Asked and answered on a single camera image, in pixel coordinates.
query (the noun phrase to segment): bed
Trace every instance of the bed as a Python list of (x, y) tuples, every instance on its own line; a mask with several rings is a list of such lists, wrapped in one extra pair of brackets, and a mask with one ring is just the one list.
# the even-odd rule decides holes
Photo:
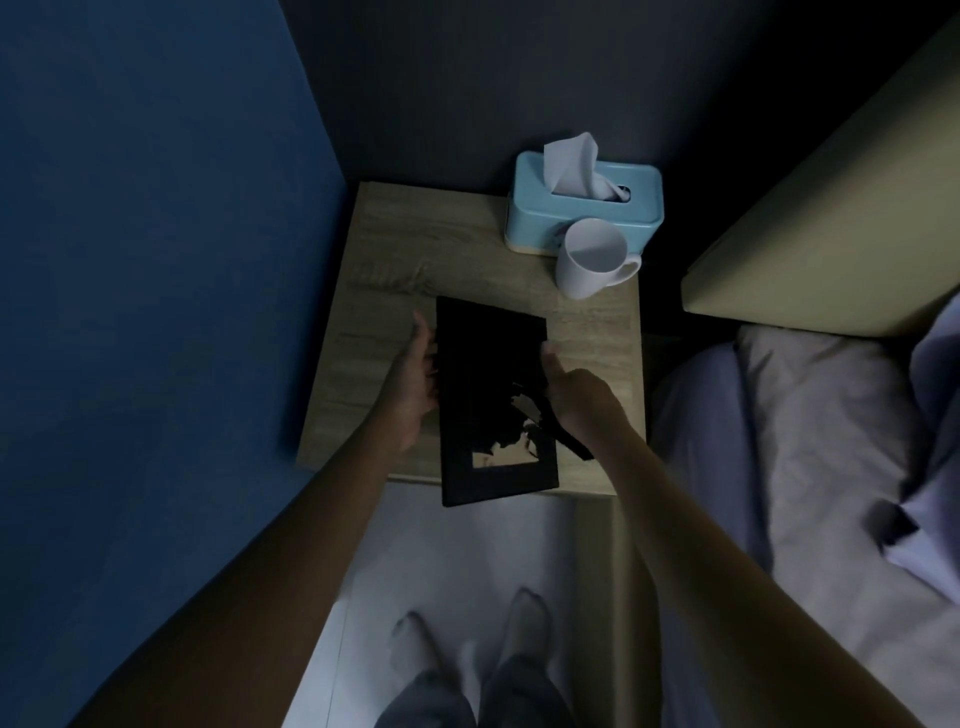
[[(960, 724), (958, 45), (960, 16), (694, 264), (687, 310), (744, 326), (661, 384), (650, 429), (928, 726)], [(660, 634), (662, 724), (718, 726), (663, 603)]]

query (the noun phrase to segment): blue wall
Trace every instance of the blue wall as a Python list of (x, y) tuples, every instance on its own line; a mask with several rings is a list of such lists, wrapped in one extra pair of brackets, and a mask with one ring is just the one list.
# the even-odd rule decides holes
[(0, 9), (0, 724), (62, 725), (304, 483), (344, 197), (276, 0)]

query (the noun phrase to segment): white mug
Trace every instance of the white mug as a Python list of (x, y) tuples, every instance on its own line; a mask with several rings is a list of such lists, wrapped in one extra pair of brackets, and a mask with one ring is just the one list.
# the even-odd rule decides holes
[(570, 299), (585, 299), (634, 276), (640, 262), (639, 255), (627, 253), (623, 233), (606, 220), (578, 220), (567, 228), (557, 253), (557, 287)]

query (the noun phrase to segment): finger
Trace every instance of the finger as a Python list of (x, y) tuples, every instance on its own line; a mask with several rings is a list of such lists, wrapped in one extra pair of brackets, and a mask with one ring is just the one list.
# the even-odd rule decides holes
[(552, 341), (544, 341), (540, 346), (540, 363), (546, 375), (547, 386), (552, 386), (564, 375), (564, 365), (557, 357), (557, 347)]
[(432, 338), (430, 326), (423, 318), (423, 314), (414, 310), (414, 331), (410, 334), (410, 342), (407, 344), (407, 353), (416, 359), (423, 359), (427, 348), (430, 346)]

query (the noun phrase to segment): hand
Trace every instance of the hand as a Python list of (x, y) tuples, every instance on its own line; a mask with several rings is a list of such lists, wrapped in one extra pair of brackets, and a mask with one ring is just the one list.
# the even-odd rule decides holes
[(540, 361), (546, 375), (546, 397), (563, 428), (588, 448), (605, 433), (630, 427), (627, 413), (610, 385), (586, 369), (565, 372), (553, 344), (544, 341)]
[(420, 420), (437, 406), (437, 378), (433, 356), (427, 351), (433, 331), (419, 311), (414, 311), (414, 330), (406, 346), (396, 355), (384, 379), (372, 415), (383, 416), (397, 428), (400, 451), (420, 436)]

